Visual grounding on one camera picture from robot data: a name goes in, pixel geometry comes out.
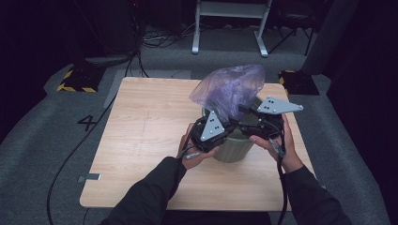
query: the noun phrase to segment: gray carpet floor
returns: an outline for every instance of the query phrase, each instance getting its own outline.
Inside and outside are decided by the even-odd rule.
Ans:
[[[264,34],[266,46],[278,42],[276,30]],[[253,28],[207,30],[200,51],[191,54],[192,36],[166,48],[142,48],[142,62],[150,77],[203,79],[211,71],[239,65],[259,64],[267,69],[267,83],[278,82],[278,72],[300,69],[305,61],[306,37],[298,31],[269,57],[263,58]],[[59,69],[43,87],[47,97],[8,134],[0,146],[0,224],[48,224],[46,200],[49,186],[69,154],[86,136],[77,122],[88,115],[98,121],[117,91],[127,64],[108,67],[98,93],[58,92],[71,65]],[[137,59],[128,76],[141,76]],[[330,80],[314,76],[319,96],[289,96],[303,105],[295,116],[321,185],[343,205],[353,224],[390,224],[378,185],[333,110],[326,93]],[[57,177],[51,196],[54,224],[98,224],[109,208],[87,211],[79,204],[84,183],[105,128],[108,111],[94,131],[79,145]],[[273,224],[279,212],[270,212]],[[296,224],[291,213],[283,224]]]

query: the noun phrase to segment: metal plate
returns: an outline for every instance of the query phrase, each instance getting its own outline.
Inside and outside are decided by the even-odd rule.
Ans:
[[[203,130],[201,141],[204,142],[224,132],[224,127],[217,117],[216,113],[212,111],[206,121],[205,129]]]
[[[275,97],[268,96],[257,108],[258,112],[267,114],[281,114],[302,111],[304,107]]]

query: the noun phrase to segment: metal bucket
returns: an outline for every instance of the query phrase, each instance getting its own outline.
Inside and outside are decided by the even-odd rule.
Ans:
[[[254,101],[254,108],[258,108],[263,100],[257,97]],[[208,114],[208,110],[202,109],[202,115]],[[258,122],[258,118],[252,114],[246,114],[241,121],[245,122]],[[246,157],[246,154],[250,151],[253,146],[253,142],[249,140],[249,137],[243,135],[240,130],[235,129],[233,133],[228,135],[226,141],[220,145],[220,150],[214,156],[218,161],[225,163],[238,162]]]

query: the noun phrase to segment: human hand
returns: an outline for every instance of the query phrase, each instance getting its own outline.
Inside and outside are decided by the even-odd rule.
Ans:
[[[293,141],[292,130],[290,129],[289,123],[287,121],[287,117],[285,114],[282,114],[283,122],[283,130],[284,130],[284,147],[286,149],[285,156],[282,160],[282,166],[286,173],[293,172],[295,170],[300,169],[304,164],[296,153],[295,143]],[[258,146],[268,150],[269,154],[275,159],[278,160],[279,155],[275,152],[272,144],[268,140],[264,140],[258,136],[252,135],[250,140],[257,144]],[[282,144],[282,138],[278,137],[275,140],[278,145]]]
[[[184,135],[182,135],[181,142],[179,143],[179,147],[178,147],[177,157],[180,157],[183,147],[184,147],[184,143],[187,140],[188,134],[190,133],[192,127],[193,127],[193,124],[189,124],[189,126],[187,128],[187,132]],[[220,147],[217,146],[217,147],[213,148],[211,151],[209,151],[208,153],[204,153],[202,151],[199,151],[196,147],[193,146],[191,139],[189,139],[189,141],[188,141],[188,146],[192,146],[192,148],[189,149],[187,151],[187,153],[182,158],[182,164],[184,165],[184,167],[187,170],[199,165],[205,158],[214,157],[220,149]],[[198,154],[198,155],[196,155],[196,156],[192,155],[194,157],[187,158],[187,156],[189,156],[191,154]]]

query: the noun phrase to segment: purple plastic bag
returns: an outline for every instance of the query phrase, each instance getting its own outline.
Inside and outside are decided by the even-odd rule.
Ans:
[[[244,114],[237,106],[252,106],[265,78],[266,70],[260,65],[221,68],[208,74],[193,89],[190,100],[214,111],[223,122],[229,116],[240,119]]]

